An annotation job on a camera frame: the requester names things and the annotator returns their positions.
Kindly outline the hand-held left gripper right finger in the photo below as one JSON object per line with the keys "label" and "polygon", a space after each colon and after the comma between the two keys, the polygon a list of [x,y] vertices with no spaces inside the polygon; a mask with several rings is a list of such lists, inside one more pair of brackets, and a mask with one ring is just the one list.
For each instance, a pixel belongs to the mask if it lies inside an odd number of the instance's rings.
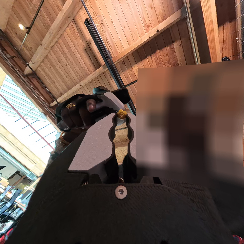
{"label": "hand-held left gripper right finger", "polygon": [[126,115],[126,125],[128,128],[128,150],[123,160],[123,177],[125,183],[134,183],[137,178],[136,167],[136,116]]}

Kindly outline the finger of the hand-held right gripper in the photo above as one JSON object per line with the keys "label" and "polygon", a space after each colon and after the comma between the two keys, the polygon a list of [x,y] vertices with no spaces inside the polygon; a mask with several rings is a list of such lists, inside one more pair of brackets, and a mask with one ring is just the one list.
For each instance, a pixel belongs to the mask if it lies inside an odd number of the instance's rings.
{"label": "finger of the hand-held right gripper", "polygon": [[100,112],[109,115],[119,111],[125,111],[123,102],[110,91],[100,91]]}

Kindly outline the person's right hand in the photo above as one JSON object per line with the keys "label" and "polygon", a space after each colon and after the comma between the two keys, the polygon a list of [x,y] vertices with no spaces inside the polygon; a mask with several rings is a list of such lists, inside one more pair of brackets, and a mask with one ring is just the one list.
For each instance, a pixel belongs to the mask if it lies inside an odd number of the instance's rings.
{"label": "person's right hand", "polygon": [[56,109],[59,118],[58,128],[64,132],[72,129],[89,129],[95,124],[91,113],[95,110],[98,101],[94,95],[78,94],[60,104],[60,108]]}

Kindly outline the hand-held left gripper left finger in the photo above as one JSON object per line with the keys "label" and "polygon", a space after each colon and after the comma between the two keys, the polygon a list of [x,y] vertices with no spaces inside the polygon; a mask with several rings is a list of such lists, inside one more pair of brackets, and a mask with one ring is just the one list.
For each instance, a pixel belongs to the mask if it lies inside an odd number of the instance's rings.
{"label": "hand-held left gripper left finger", "polygon": [[115,127],[117,114],[112,113],[91,126],[81,142],[68,171],[99,175],[102,183],[118,182],[118,163],[115,157]]}

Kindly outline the black ceiling light rail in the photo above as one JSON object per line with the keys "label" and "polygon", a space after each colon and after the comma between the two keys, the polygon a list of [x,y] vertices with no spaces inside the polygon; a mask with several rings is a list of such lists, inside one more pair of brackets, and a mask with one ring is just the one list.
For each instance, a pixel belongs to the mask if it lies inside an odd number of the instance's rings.
{"label": "black ceiling light rail", "polygon": [[102,40],[102,37],[100,36],[100,34],[96,28],[95,23],[93,22],[93,20],[91,20],[89,18],[86,18],[84,23],[94,41],[94,43],[96,44],[96,47],[98,48],[98,50],[105,62],[105,65],[107,66],[117,87],[119,89],[126,88],[120,77],[120,74],[119,74],[117,68],[115,67],[114,62],[112,61],[112,56],[111,56],[110,52],[108,51],[108,49],[106,48],[106,45],[105,45],[104,41]]}

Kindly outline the person's right forearm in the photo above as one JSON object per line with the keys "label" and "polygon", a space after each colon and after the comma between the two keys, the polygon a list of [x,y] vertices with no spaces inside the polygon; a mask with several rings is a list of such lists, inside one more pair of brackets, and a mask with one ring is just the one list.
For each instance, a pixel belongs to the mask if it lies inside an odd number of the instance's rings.
{"label": "person's right forearm", "polygon": [[50,157],[59,155],[68,145],[71,144],[86,129],[72,129],[69,132],[62,132],[55,141],[54,150],[50,153]]}

